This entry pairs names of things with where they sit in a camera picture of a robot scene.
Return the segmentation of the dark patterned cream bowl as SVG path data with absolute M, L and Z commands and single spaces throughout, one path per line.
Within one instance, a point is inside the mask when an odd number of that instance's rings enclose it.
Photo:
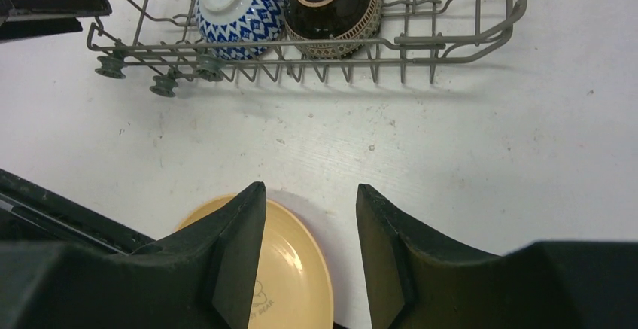
M 311 59 L 345 59 L 376 35 L 381 0 L 285 0 L 288 37 Z

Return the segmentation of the cream plate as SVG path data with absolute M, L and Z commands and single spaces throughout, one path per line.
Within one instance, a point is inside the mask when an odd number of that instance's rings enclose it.
M 266 201 L 249 328 L 332 328 L 333 285 L 311 231 L 291 210 Z

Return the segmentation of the black table frame rail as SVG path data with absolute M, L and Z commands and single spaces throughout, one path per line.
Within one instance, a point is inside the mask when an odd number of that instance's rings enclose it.
M 73 242 L 106 254 L 131 254 L 154 239 L 2 170 L 1 241 Z

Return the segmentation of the orange patterned small bowl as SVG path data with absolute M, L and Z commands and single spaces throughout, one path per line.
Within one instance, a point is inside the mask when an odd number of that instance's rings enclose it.
M 195 0 L 196 27 L 209 44 L 235 43 L 234 47 L 214 47 L 221 60 L 253 59 L 284 33 L 284 0 Z M 244 42 L 248 46 L 238 46 Z

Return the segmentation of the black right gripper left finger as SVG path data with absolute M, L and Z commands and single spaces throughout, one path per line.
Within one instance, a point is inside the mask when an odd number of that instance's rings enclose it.
M 1 212 L 3 328 L 246 328 L 266 218 L 256 181 L 131 254 L 19 240 Z

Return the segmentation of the grey wire dish rack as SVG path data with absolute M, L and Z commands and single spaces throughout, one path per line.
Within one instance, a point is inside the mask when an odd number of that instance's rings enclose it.
M 131 39 L 90 26 L 97 72 L 123 78 L 127 66 L 154 71 L 151 91 L 173 97 L 180 79 L 271 81 L 306 72 L 324 80 L 357 67 L 463 64 L 502 47 L 527 0 L 187 0 L 172 17 L 152 15 L 144 0 Z

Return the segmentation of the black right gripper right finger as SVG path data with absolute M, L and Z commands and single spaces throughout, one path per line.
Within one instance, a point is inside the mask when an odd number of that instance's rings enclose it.
M 634 242 L 538 241 L 498 256 L 361 184 L 357 231 L 374 328 L 635 328 Z

